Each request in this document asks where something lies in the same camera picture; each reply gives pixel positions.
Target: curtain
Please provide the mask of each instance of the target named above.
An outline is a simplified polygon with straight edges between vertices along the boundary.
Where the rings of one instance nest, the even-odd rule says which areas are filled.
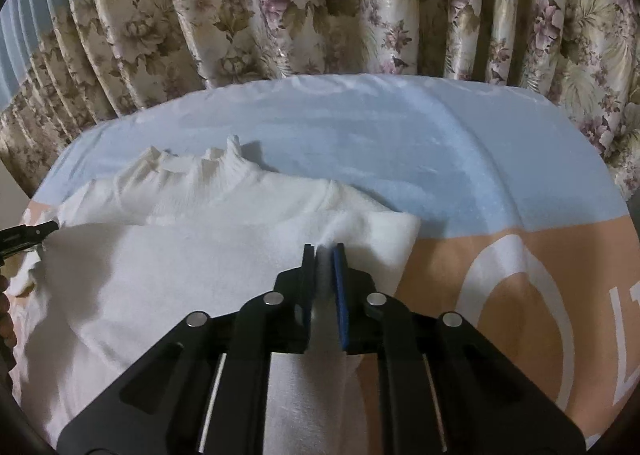
[[[19,41],[0,44],[0,156],[28,194],[109,118],[200,88],[356,72],[529,88],[625,198],[640,184],[636,0],[10,0],[0,14]]]

